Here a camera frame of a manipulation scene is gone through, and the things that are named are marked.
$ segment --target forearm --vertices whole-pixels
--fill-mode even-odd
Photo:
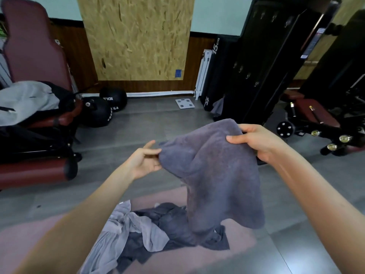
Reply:
[[[76,273],[132,178],[122,165],[37,243],[15,272]]]
[[[365,216],[290,147],[270,164],[299,201],[327,252],[343,273],[364,273]]]

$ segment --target white pipe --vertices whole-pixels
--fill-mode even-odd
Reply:
[[[194,91],[157,91],[157,92],[132,92],[127,93],[127,97],[153,97],[153,96],[168,96],[168,95],[188,95],[194,94]],[[83,97],[96,97],[99,93],[82,93]]]

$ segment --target gold bolt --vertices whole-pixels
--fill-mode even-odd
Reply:
[[[334,143],[330,143],[327,145],[327,149],[330,151],[336,151],[337,150],[337,145]]]
[[[348,142],[350,142],[351,137],[347,134],[344,134],[344,135],[340,136],[339,139],[340,139],[340,142],[342,142],[342,143],[348,143]]]
[[[314,130],[311,132],[311,135],[314,136],[314,137],[317,137],[321,134],[321,132],[319,130]]]

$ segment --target pink mat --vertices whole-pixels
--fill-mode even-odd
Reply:
[[[186,205],[186,187],[131,200],[132,210],[154,207],[156,203],[164,202],[171,202],[178,206]],[[53,216],[43,221],[24,223],[1,231],[1,273],[11,274],[27,252],[61,217]],[[242,227],[231,219],[226,219],[222,222],[222,225],[226,226],[230,250],[213,251],[197,246],[156,253],[143,265],[135,261],[124,273],[189,273],[213,262],[244,252],[256,244],[256,239],[251,229]]]

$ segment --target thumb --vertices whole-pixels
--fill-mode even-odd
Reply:
[[[233,144],[247,143],[247,141],[248,141],[247,134],[227,135],[226,139],[229,143],[233,143]]]
[[[142,153],[144,155],[157,155],[162,151],[161,148],[160,149],[144,149],[144,148],[141,148],[141,150],[142,150]]]

